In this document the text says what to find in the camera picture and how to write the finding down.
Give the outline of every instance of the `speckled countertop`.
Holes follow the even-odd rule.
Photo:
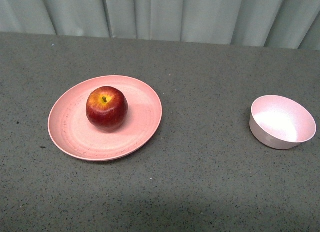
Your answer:
[[[60,151],[47,123],[91,78],[150,85],[163,115],[114,161]],[[320,128],[320,52],[0,33],[0,230],[317,231],[320,134],[290,150],[249,128],[263,95],[303,105]]]

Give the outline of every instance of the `yellow apple skin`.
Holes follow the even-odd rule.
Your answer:
[[[105,132],[113,132],[125,122],[128,102],[120,90],[103,86],[89,95],[85,111],[91,124]]]

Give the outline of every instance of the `plate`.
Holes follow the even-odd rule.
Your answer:
[[[102,86],[120,90],[127,99],[124,124],[112,133],[98,130],[86,115],[87,99]],[[84,81],[54,104],[48,131],[55,145],[66,154],[86,161],[110,161],[127,156],[145,145],[157,131],[162,104],[146,83],[127,76],[109,75]]]

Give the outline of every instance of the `bowl rim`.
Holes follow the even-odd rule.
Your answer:
[[[279,98],[282,98],[282,99],[285,99],[285,100],[289,100],[289,101],[293,102],[294,104],[298,105],[299,107],[301,107],[301,108],[309,115],[309,117],[310,117],[310,118],[312,119],[312,121],[313,121],[313,125],[314,125],[314,132],[313,132],[313,134],[312,134],[311,136],[309,136],[309,138],[304,139],[304,140],[290,141],[290,140],[286,140],[286,139],[281,139],[281,138],[277,137],[276,135],[271,134],[271,133],[269,133],[268,131],[266,131],[263,127],[261,127],[261,126],[257,123],[256,118],[255,118],[255,115],[254,115],[254,113],[253,113],[253,108],[254,108],[255,103],[256,103],[258,100],[261,100],[261,99],[264,98],[264,97],[279,97]],[[316,132],[317,132],[317,124],[316,124],[316,121],[315,121],[314,117],[311,115],[311,113],[310,113],[305,107],[303,107],[301,104],[299,104],[298,102],[296,102],[296,101],[294,101],[294,100],[292,100],[292,99],[290,99],[290,98],[281,96],[281,95],[267,94],[267,95],[263,95],[263,96],[260,96],[260,97],[256,98],[256,99],[253,101],[252,105],[251,105],[251,115],[252,115],[252,118],[254,119],[255,123],[256,123],[265,133],[267,133],[268,135],[276,138],[276,139],[279,140],[279,141],[283,141],[283,142],[287,142],[287,143],[301,144],[301,143],[304,143],[304,142],[307,142],[307,141],[311,140],[311,139],[316,135]]]

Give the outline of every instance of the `white curtain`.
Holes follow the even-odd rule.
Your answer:
[[[320,50],[320,0],[0,0],[0,31]]]

